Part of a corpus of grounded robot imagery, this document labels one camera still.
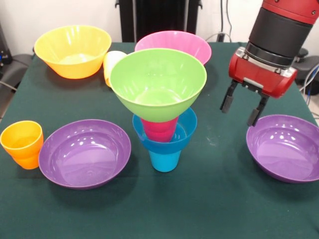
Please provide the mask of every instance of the cup rim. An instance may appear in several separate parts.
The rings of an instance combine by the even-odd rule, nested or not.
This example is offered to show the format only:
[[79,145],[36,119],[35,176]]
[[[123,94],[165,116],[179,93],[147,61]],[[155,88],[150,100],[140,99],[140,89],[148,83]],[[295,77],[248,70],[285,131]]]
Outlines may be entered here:
[[[2,136],[3,136],[3,134],[4,134],[7,130],[9,130],[12,126],[14,126],[15,124],[24,123],[24,122],[31,122],[31,123],[34,123],[35,125],[37,125],[37,126],[40,127],[40,134],[39,134],[38,138],[36,138],[36,140],[35,140],[34,142],[32,142],[32,143],[30,143],[30,144],[28,144],[28,145],[26,145],[26,146],[24,146],[24,147],[20,147],[20,148],[7,147],[7,146],[3,143],[3,141],[2,141]],[[28,147],[34,145],[36,142],[39,141],[39,139],[41,138],[42,135],[43,135],[43,130],[42,130],[42,127],[41,127],[41,125],[40,125],[39,123],[37,123],[37,122],[35,122],[35,121],[32,121],[32,120],[21,120],[21,121],[17,121],[17,122],[15,122],[15,123],[12,123],[12,124],[8,125],[8,126],[4,129],[4,131],[2,131],[2,133],[1,133],[1,135],[0,135],[0,143],[1,143],[1,145],[2,145],[5,149],[8,149],[8,150],[21,150],[21,149],[25,149],[25,148],[28,148]]]

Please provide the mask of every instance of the green bowl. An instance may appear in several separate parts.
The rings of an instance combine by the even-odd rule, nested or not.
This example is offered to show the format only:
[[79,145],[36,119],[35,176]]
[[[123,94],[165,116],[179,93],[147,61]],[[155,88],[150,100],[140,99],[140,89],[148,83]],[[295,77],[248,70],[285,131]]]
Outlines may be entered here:
[[198,97],[207,79],[195,57],[173,49],[133,52],[112,69],[110,86],[132,113],[151,122],[182,114]]

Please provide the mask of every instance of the purple bowl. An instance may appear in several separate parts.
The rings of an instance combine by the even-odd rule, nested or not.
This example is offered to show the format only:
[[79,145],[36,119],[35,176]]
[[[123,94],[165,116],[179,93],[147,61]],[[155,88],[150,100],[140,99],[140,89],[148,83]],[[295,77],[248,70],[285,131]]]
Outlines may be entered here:
[[39,168],[53,183],[86,190],[119,174],[130,154],[130,138],[123,129],[108,121],[86,119],[48,137],[39,154]]
[[246,141],[257,164],[288,183],[319,179],[319,128],[303,119],[272,115],[249,127]]

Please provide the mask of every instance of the orange cup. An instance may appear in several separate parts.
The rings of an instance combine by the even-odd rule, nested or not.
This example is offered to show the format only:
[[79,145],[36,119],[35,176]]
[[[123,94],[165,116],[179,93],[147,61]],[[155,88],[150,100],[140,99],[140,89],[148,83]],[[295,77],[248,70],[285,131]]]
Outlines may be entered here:
[[43,146],[42,127],[24,120],[9,125],[0,135],[0,143],[14,161],[24,169],[39,166],[38,156]]

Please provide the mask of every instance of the pink bowl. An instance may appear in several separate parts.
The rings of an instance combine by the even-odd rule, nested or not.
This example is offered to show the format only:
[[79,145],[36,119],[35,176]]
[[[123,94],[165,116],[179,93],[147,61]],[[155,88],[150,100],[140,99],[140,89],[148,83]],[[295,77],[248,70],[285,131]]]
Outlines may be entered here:
[[159,31],[143,37],[135,51],[148,48],[170,48],[196,57],[203,65],[211,57],[209,44],[201,37],[185,31]]

